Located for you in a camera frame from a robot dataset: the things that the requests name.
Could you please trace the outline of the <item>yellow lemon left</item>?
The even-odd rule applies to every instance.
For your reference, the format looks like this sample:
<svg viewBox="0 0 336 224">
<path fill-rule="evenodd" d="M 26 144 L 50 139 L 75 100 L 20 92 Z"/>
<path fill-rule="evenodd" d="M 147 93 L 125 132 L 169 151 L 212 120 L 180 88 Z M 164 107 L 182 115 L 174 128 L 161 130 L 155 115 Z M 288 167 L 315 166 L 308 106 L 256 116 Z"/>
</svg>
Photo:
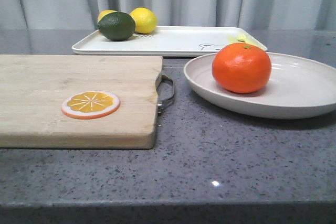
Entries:
<svg viewBox="0 0 336 224">
<path fill-rule="evenodd" d="M 100 12 L 98 18 L 97 18 L 97 22 L 101 21 L 101 19 L 103 17 L 105 17 L 107 14 L 111 14 L 111 13 L 115 13 L 117 12 L 116 10 L 103 10 Z"/>
</svg>

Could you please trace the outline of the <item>wooden cutting board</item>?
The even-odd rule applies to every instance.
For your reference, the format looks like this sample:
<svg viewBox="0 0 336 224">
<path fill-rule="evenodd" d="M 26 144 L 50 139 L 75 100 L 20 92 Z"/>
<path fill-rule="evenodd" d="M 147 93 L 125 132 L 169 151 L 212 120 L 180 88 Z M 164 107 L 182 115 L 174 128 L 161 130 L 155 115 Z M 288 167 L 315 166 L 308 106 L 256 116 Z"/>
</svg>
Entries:
<svg viewBox="0 0 336 224">
<path fill-rule="evenodd" d="M 160 56 L 1 55 L 1 147 L 151 149 Z"/>
</svg>

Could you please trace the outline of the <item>orange slice toy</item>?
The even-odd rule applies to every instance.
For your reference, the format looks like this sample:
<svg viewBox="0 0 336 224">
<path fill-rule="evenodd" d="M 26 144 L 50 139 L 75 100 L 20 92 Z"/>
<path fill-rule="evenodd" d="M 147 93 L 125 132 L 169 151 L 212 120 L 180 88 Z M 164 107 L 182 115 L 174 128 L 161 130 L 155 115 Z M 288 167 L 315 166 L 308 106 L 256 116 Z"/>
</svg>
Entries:
<svg viewBox="0 0 336 224">
<path fill-rule="evenodd" d="M 87 91 L 72 95 L 61 106 L 63 114 L 74 119 L 97 119 L 115 112 L 120 106 L 117 95 L 107 91 Z"/>
</svg>

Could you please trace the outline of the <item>yellow lemon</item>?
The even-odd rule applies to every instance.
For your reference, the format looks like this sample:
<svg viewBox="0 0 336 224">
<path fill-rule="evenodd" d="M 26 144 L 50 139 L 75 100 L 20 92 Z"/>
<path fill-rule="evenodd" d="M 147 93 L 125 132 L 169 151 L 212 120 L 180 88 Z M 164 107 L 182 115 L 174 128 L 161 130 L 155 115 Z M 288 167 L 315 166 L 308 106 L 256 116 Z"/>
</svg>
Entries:
<svg viewBox="0 0 336 224">
<path fill-rule="evenodd" d="M 97 18 L 97 22 L 101 21 L 101 19 L 103 17 L 105 17 L 107 14 L 111 14 L 111 13 L 115 13 L 117 12 L 116 10 L 103 10 L 100 12 L 98 18 Z"/>
<path fill-rule="evenodd" d="M 147 8 L 137 7 L 130 13 L 130 16 L 135 21 L 135 31 L 137 33 L 150 34 L 157 27 L 157 16 Z"/>
</svg>

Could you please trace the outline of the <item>beige round plate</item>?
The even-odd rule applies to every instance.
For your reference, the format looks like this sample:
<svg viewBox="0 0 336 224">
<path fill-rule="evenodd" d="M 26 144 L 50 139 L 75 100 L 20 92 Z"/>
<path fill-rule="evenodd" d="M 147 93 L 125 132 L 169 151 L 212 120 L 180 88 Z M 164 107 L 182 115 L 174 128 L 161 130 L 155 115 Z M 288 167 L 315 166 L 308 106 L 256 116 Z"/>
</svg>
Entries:
<svg viewBox="0 0 336 224">
<path fill-rule="evenodd" d="M 206 101 L 240 114 L 268 119 L 305 119 L 335 110 L 335 68 L 302 57 L 270 52 L 267 85 L 253 93 L 232 93 L 212 76 L 214 54 L 184 66 L 191 88 Z"/>
</svg>

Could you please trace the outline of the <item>green lime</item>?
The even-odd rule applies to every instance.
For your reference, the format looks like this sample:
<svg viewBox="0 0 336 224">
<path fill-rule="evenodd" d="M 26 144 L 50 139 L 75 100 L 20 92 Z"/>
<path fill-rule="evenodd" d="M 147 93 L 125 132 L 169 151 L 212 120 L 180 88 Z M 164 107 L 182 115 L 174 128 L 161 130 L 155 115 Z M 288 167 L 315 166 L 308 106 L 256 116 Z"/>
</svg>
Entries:
<svg viewBox="0 0 336 224">
<path fill-rule="evenodd" d="M 124 12 L 106 14 L 98 22 L 99 31 L 112 41 L 127 40 L 135 33 L 135 27 L 134 19 Z"/>
</svg>

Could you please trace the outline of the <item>white rectangular tray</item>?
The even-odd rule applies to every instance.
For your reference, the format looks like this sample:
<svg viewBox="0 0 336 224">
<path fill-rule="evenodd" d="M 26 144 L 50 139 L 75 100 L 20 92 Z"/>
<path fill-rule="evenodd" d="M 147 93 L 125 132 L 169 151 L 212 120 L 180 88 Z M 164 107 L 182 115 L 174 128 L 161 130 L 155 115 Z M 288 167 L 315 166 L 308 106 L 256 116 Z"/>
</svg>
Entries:
<svg viewBox="0 0 336 224">
<path fill-rule="evenodd" d="M 75 43 L 72 50 L 79 55 L 198 57 L 235 43 L 239 34 L 253 37 L 237 27 L 158 26 L 150 34 L 134 34 L 125 41 L 112 41 L 96 30 Z M 262 50 L 268 50 L 260 44 Z"/>
</svg>

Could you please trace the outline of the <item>yellow plastic fork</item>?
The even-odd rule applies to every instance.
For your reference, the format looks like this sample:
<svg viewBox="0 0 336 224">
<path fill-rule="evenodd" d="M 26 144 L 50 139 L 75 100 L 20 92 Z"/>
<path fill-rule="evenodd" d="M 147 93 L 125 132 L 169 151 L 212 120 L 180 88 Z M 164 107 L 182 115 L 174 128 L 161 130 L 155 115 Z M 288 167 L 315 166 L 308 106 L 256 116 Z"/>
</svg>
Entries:
<svg viewBox="0 0 336 224">
<path fill-rule="evenodd" d="M 247 35 L 247 34 L 239 34 L 235 38 L 235 42 L 242 42 L 250 45 L 257 46 L 259 48 L 262 48 L 259 41 L 257 41 L 255 38 Z"/>
</svg>

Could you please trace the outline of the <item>yellow lemon right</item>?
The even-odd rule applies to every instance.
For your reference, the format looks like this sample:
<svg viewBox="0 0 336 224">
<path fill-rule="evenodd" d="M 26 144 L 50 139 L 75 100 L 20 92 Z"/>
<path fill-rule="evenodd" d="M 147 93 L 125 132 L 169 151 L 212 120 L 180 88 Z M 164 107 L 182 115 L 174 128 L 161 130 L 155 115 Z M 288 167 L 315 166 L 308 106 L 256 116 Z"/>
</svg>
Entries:
<svg viewBox="0 0 336 224">
<path fill-rule="evenodd" d="M 137 33 L 150 34 L 157 27 L 157 16 L 147 8 L 137 7 L 130 13 L 130 16 L 135 21 L 135 31 Z"/>
</svg>

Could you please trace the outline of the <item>orange mandarin fruit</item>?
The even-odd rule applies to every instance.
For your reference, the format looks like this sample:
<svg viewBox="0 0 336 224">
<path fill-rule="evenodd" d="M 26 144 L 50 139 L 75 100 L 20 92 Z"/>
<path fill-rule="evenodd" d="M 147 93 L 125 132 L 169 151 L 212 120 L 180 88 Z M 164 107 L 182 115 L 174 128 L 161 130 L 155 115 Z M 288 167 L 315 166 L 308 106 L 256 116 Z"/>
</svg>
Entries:
<svg viewBox="0 0 336 224">
<path fill-rule="evenodd" d="M 257 46 L 237 42 L 221 49 L 212 63 L 212 76 L 223 88 L 235 93 L 262 89 L 271 75 L 271 60 Z"/>
</svg>

